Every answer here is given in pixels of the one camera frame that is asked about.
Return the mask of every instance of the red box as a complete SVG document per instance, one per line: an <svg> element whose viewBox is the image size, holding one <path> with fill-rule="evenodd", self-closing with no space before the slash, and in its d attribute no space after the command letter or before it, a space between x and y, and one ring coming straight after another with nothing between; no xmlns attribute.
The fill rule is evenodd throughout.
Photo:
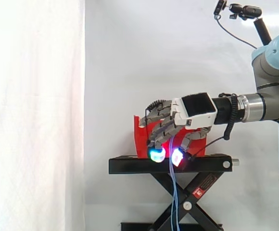
<svg viewBox="0 0 279 231"><path fill-rule="evenodd" d="M140 128L139 124L140 124L140 117L139 116L134 116L134 140L135 140L135 147L136 147L136 152L137 152L137 156L138 158L148 158L148 154L147 154L147 130L148 129L148 134L151 133L152 129L154 128L154 126L158 123L160 123L161 121L158 122L154 122L154 123L150 123L148 125L148 127L144 127L144 128ZM186 133L192 132L192 131L199 131L198 130L186 130L186 129L182 129L175 137L173 140L173 150L175 148L180 147L181 142L183 140L183 138L185 137ZM195 154L197 153L201 148L203 148L206 145L206 138L201 139L201 140L194 140L191 142L191 145L188 149L188 153L190 154ZM162 144L162 146L165 148L166 150L166 158L169 157L169 141L165 142ZM205 155L205 149L203 149L202 151L200 151L197 156L204 156Z"/></svg>

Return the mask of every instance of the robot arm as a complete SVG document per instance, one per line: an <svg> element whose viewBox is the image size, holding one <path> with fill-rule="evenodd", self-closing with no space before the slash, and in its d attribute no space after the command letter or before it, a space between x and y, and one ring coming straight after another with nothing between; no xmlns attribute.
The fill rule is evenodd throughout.
<svg viewBox="0 0 279 231"><path fill-rule="evenodd" d="M150 134L148 147L160 149L182 128L200 128L186 135L181 145L186 150L192 140L205 137L212 125L228 124L233 115L235 122L278 120L279 36L252 53L252 66L257 93L235 95L235 102L230 96L211 98L208 93L198 93L157 103L140 121L145 126L162 120Z"/></svg>

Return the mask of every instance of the blue light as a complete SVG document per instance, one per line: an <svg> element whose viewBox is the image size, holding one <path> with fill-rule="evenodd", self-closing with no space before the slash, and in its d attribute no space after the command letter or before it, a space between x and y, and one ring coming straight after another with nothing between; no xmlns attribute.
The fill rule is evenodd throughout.
<svg viewBox="0 0 279 231"><path fill-rule="evenodd" d="M149 154L151 160L157 163L161 163L165 159L166 151L165 148L162 148L161 150L151 149L149 151Z"/></svg>
<svg viewBox="0 0 279 231"><path fill-rule="evenodd" d="M183 153L179 150L179 148L176 148L172 154L172 163L178 167L182 159Z"/></svg>

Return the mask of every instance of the screw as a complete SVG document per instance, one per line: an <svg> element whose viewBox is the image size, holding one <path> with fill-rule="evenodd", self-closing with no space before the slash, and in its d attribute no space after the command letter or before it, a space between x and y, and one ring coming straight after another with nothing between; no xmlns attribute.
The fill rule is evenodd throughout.
<svg viewBox="0 0 279 231"><path fill-rule="evenodd" d="M230 162L229 161L224 161L223 162L223 167L224 168L229 168L230 167Z"/></svg>
<svg viewBox="0 0 279 231"><path fill-rule="evenodd" d="M185 210L191 210L192 209L192 204L191 204L191 202L189 202L189 201L186 201L185 203L183 203L183 208L185 209Z"/></svg>

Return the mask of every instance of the white wall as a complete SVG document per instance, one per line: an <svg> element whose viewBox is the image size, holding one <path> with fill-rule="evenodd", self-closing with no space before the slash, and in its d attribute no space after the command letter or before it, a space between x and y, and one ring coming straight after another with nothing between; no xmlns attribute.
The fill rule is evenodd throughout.
<svg viewBox="0 0 279 231"><path fill-rule="evenodd" d="M279 14L279 0L240 2ZM119 231L121 221L154 221L171 201L149 175L108 175L109 158L135 154L133 115L143 116L156 99L200 91L214 97L255 92L252 48L218 27L215 5L216 0L87 0L87 230ZM227 29L261 45L253 27L228 15L224 12L221 19ZM270 32L275 37L279 27ZM230 141L208 148L208 153L229 154L241 162L200 201L225 230L279 230L277 127L273 122L236 124ZM208 139L224 129L215 126Z"/></svg>

